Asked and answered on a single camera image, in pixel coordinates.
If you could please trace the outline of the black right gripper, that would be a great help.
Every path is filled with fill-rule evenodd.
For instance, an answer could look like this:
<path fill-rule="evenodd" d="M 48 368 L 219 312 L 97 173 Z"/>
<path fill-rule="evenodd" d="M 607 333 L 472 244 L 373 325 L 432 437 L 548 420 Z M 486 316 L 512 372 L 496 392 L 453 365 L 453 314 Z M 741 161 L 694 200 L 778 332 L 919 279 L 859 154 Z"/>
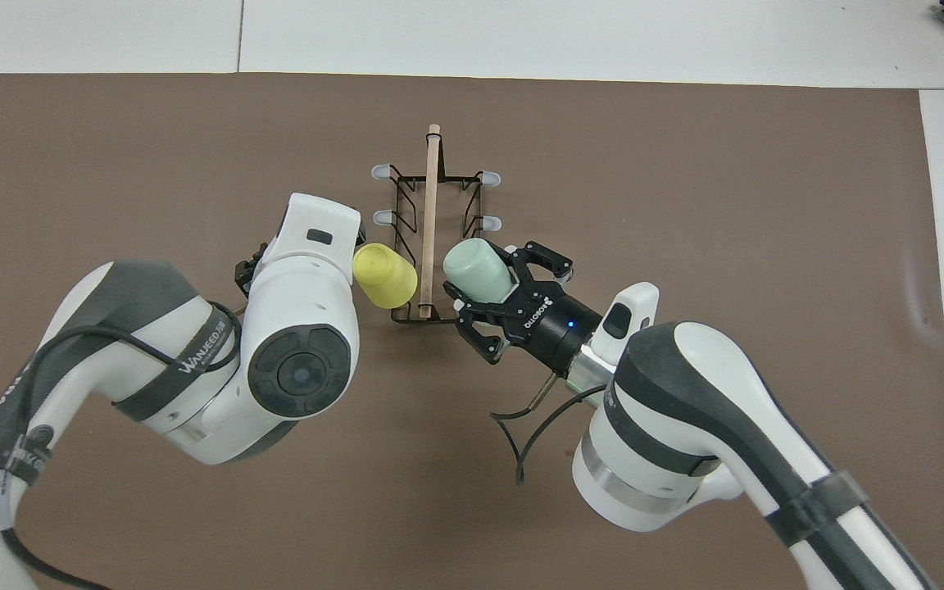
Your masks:
<path fill-rule="evenodd" d="M 457 332 L 489 365 L 497 365 L 512 343 L 551 372 L 568 374 L 574 356 L 602 321 L 563 291 L 573 277 L 573 262 L 535 240 L 505 247 L 503 262 L 512 270 L 516 290 L 505 303 L 454 300 Z M 546 269 L 550 279 L 535 279 L 531 265 Z"/>

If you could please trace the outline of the light green plastic cup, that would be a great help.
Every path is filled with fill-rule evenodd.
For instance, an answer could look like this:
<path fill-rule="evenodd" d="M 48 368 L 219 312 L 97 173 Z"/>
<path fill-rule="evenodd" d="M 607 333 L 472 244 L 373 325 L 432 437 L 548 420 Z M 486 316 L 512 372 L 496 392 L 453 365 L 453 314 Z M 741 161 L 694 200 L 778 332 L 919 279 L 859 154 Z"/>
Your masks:
<path fill-rule="evenodd" d="M 472 302 L 503 303 L 513 290 L 505 262 L 487 240 L 461 240 L 443 258 L 443 273 Z"/>

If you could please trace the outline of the yellow plastic cup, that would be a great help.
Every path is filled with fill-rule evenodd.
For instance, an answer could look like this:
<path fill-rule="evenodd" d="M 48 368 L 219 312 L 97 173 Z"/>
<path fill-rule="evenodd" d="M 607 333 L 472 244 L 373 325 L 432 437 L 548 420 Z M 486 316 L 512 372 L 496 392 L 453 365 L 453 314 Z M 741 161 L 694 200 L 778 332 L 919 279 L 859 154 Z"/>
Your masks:
<path fill-rule="evenodd" d="M 404 306 L 417 291 L 415 266 L 382 243 L 367 243 L 356 251 L 353 276 L 377 307 Z"/>

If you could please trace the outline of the brown table mat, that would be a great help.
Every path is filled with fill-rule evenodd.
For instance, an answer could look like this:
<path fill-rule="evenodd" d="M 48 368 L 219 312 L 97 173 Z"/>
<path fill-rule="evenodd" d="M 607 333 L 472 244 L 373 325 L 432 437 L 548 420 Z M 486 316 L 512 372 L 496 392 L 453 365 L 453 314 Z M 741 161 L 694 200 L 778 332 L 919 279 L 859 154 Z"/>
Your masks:
<path fill-rule="evenodd" d="M 289 194 L 389 206 L 379 163 L 483 192 L 502 245 L 574 261 L 604 311 L 639 281 L 659 321 L 715 326 L 944 590 L 944 319 L 928 154 L 910 90 L 336 75 L 0 77 L 0 395 L 72 285 L 165 259 L 240 306 L 237 261 Z M 805 590 L 746 499 L 655 533 L 572 482 L 591 408 L 537 442 L 524 485 L 488 418 L 547 370 L 490 366 L 451 326 L 356 291 L 352 387 L 269 451 L 205 466 L 98 396 L 21 504 L 19 534 L 120 590 Z"/>

